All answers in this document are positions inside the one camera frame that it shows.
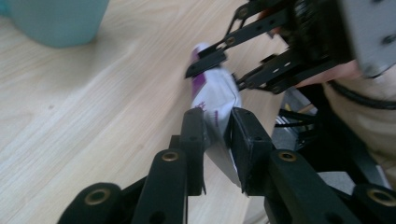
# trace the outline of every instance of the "white plastic bag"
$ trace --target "white plastic bag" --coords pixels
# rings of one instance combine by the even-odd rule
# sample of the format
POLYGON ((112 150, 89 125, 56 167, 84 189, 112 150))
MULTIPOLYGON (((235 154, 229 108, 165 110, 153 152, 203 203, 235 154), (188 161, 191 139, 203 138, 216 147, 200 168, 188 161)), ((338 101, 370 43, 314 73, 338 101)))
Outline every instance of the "white plastic bag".
MULTIPOLYGON (((197 60, 198 52, 207 47, 205 43, 198 44, 192 53, 192 60, 197 60)), ((192 79, 191 108, 201 107, 204 110, 205 123, 211 140, 211 145, 205 153, 233 183, 240 187, 231 150, 224 142, 231 110, 235 106, 242 106, 241 97, 233 76, 227 69, 219 66, 192 79)))

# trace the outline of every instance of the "wood grain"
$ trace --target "wood grain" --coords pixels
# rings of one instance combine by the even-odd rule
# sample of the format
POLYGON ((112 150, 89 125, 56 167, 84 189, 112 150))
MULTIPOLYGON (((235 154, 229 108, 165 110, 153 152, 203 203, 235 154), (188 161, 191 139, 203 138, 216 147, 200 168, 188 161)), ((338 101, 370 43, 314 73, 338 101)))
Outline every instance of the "wood grain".
MULTIPOLYGON (((89 44, 51 49, 0 18, 0 223, 56 223, 78 192, 147 175, 191 103, 183 78, 193 46, 224 35, 242 0, 112 0, 89 44)), ((230 50, 242 75, 283 42, 230 50)), ((281 95, 246 91, 244 107, 272 131, 281 95)), ((189 223, 242 223, 248 198, 205 159, 208 194, 189 223)))

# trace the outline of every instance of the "blue cup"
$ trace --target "blue cup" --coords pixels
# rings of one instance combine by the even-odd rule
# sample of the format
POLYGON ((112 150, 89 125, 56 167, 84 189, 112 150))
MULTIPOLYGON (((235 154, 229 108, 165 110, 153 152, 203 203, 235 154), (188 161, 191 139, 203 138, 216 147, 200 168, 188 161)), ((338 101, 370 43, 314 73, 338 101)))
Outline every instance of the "blue cup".
POLYGON ((33 40, 55 48, 90 42, 108 0, 0 0, 0 15, 33 40))

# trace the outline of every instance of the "purple print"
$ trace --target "purple print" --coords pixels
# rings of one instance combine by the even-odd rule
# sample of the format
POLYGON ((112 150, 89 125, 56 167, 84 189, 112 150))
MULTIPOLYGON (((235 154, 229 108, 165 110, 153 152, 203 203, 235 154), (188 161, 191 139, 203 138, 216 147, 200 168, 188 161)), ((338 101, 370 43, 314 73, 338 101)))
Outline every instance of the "purple print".
POLYGON ((215 125, 219 127, 219 111, 215 110, 215 125))
POLYGON ((196 48, 196 49, 194 49, 193 51, 192 51, 192 55, 191 55, 191 60, 193 61, 193 62, 195 62, 195 61, 197 61, 198 59, 199 59, 199 56, 198 56, 198 48, 196 48))
POLYGON ((195 108, 201 107, 202 110, 206 111, 206 110, 205 110, 205 106, 206 106, 205 101, 202 101, 201 103, 199 103, 198 105, 196 105, 195 108))
POLYGON ((192 79, 192 99, 194 99, 201 88, 206 84, 204 74, 200 74, 192 79))

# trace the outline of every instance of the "black cable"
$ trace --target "black cable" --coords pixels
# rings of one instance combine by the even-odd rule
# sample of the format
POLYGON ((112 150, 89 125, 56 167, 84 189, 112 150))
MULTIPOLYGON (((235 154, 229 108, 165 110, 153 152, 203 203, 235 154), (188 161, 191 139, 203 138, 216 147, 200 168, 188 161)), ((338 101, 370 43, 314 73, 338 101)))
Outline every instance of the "black cable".
POLYGON ((314 124, 314 122, 310 121, 302 121, 302 122, 295 122, 295 123, 286 123, 286 124, 276 124, 276 128, 293 128, 293 127, 301 127, 301 126, 306 126, 314 124))
POLYGON ((315 120, 315 116, 312 115, 306 115, 294 111, 289 111, 285 109, 279 109, 279 116, 285 117, 287 119, 297 119, 297 120, 303 120, 303 121, 312 121, 315 120))
POLYGON ((394 101, 375 100, 367 96, 360 95, 355 91, 349 90, 335 81, 329 81, 328 83, 333 90, 346 97, 348 100, 355 102, 356 104, 364 105, 374 109, 396 110, 396 102, 394 101))

